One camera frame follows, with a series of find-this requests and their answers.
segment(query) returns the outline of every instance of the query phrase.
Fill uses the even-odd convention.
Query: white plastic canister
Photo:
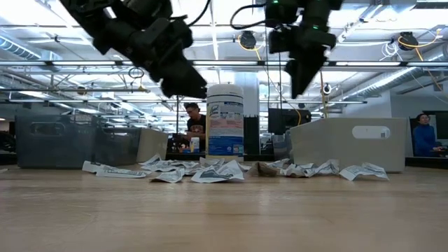
[[[237,85],[218,84],[207,92],[207,155],[238,160],[244,154],[243,90]]]

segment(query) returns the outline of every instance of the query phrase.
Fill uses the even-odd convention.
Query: newspaper
[[[208,167],[208,166],[211,166],[211,165],[221,166],[221,165],[224,165],[224,161],[225,161],[224,158],[221,158],[221,159],[205,159],[203,157],[199,158],[199,163],[203,167]]]
[[[131,171],[128,169],[119,169],[105,164],[91,163],[90,161],[84,161],[83,171],[95,173],[97,176],[101,177],[128,178],[128,179],[144,178],[148,174],[147,172],[144,171]]]
[[[271,165],[268,165],[264,162],[256,162],[253,166],[247,171],[249,176],[268,176],[274,177],[280,174],[280,168],[275,168]]]
[[[280,175],[291,178],[303,178],[306,177],[305,170],[313,167],[314,164],[290,164],[288,168],[280,170]]]
[[[307,178],[311,178],[316,174],[321,175],[330,175],[330,174],[339,174],[339,160],[329,160],[323,163],[320,167],[311,167],[308,169],[303,169],[305,176]]]
[[[206,167],[194,167],[190,169],[185,169],[185,176],[193,176],[196,172],[205,170]]]
[[[273,168],[283,169],[284,166],[288,162],[289,162],[289,158],[285,158],[285,159],[278,160],[278,161],[275,161],[275,162],[266,163],[266,165],[268,165],[269,167],[273,167]]]
[[[183,175],[185,175],[185,169],[177,169],[171,172],[161,173],[157,178],[154,178],[152,181],[164,181],[168,183],[177,183],[182,180]]]
[[[239,168],[240,168],[242,171],[245,171],[245,172],[247,172],[248,170],[250,170],[250,169],[252,168],[252,166],[243,165],[243,164],[240,164],[240,163],[238,163],[238,165],[239,165]]]
[[[162,160],[159,154],[156,154],[150,160],[140,163],[141,168],[152,172],[170,172],[176,169],[192,169],[198,166],[197,162],[182,162],[175,160]]]
[[[197,183],[214,183],[231,179],[244,180],[243,172],[235,160],[223,166],[210,166],[202,171],[196,172],[191,178],[192,181]]]
[[[361,166],[352,165],[347,167],[343,169],[339,175],[350,181],[353,181],[358,175],[374,175],[378,178],[386,179],[387,181],[389,180],[384,168],[367,162],[363,163]]]

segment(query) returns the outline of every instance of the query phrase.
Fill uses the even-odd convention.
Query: ceiling pipe
[[[436,47],[423,55],[426,61],[448,61],[448,43]],[[419,78],[424,75],[425,71],[421,67],[413,66],[395,71],[392,73],[382,73],[369,81],[354,87],[352,90],[332,98],[334,101],[346,101],[356,97],[369,97],[378,95],[381,92],[390,90],[414,78]]]
[[[24,60],[62,60],[62,57],[55,52],[33,48],[30,45],[25,45],[21,42],[21,40],[7,34],[0,34],[0,49],[17,55]],[[51,70],[53,72],[60,70],[56,66],[41,66],[41,68],[44,70]]]

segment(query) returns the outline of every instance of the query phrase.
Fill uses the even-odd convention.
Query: monitor
[[[269,108],[267,131],[273,134],[285,134],[286,130],[299,125],[298,112],[301,115],[301,125],[311,122],[311,112],[308,110]]]

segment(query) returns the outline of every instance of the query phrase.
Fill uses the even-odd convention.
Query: wooden tabletop
[[[0,251],[447,251],[448,171],[389,177],[169,184],[11,169]]]

